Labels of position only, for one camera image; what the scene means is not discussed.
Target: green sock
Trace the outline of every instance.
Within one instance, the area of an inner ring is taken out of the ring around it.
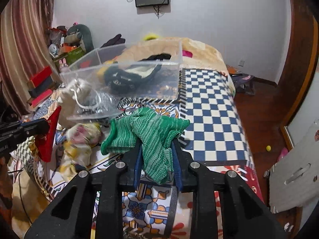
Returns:
[[[156,183],[164,183],[167,172],[173,171],[172,140],[189,123],[189,120],[158,115],[150,108],[140,108],[130,116],[111,121],[111,133],[103,141],[101,153],[125,153],[140,138],[146,174]]]

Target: transparent storage bin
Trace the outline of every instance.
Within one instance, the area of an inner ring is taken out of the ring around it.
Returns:
[[[123,53],[127,53],[125,57],[120,58]],[[101,64],[111,64],[112,60],[118,61],[120,64],[131,64],[148,58],[153,54],[168,53],[172,57],[168,61],[172,64],[181,64],[183,62],[183,54],[181,42],[177,40],[149,40],[132,44],[119,44],[103,48],[96,48],[87,53],[72,65],[70,70],[79,70],[86,67],[98,66]]]
[[[162,61],[140,61],[152,56],[152,53],[169,53],[171,58]],[[93,89],[116,98],[144,97],[174,100],[178,96],[181,62],[181,42],[172,40],[158,43],[157,40],[150,40],[95,49],[73,63],[70,66],[71,71],[61,73],[60,76],[65,85],[74,79],[84,79]],[[116,84],[118,70],[121,76],[125,71],[123,76],[124,81],[128,80],[127,85]]]

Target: wall socket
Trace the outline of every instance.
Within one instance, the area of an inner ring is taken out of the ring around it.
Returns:
[[[245,60],[239,60],[238,66],[243,67],[245,63]]]

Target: striped curtain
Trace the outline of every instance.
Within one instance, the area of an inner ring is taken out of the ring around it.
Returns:
[[[52,15],[53,0],[10,0],[0,16],[0,79],[19,116],[28,113],[27,81],[48,65],[57,76],[45,34]]]

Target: patterned bed sheet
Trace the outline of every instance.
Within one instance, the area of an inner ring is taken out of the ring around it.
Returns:
[[[122,106],[123,115],[129,115],[139,107],[151,107],[161,115],[189,119],[191,124],[182,139],[183,145],[185,144],[184,150],[190,152],[195,161],[205,163],[210,170],[221,173],[234,170],[262,199],[244,130],[227,87],[227,77],[213,70],[187,69],[185,74],[187,103],[131,102]],[[37,116],[45,114],[46,110],[42,109],[41,114]],[[51,162],[38,165],[41,183],[53,196],[66,186],[60,173],[57,172],[63,155],[64,139],[64,131],[57,131]],[[20,148],[22,152],[19,153],[19,158],[22,159],[29,175],[33,177],[33,160],[28,156],[26,147]],[[90,173],[104,171],[120,160],[119,154],[103,156],[98,144],[93,148],[91,165],[88,169]],[[211,197],[216,201],[218,233],[219,238],[222,238],[218,192]],[[95,201],[93,228],[98,200],[99,192]],[[188,239],[192,201],[192,193],[178,192],[174,185],[173,173],[170,174],[166,184],[157,185],[142,172],[138,190],[122,194],[124,233],[128,238]]]

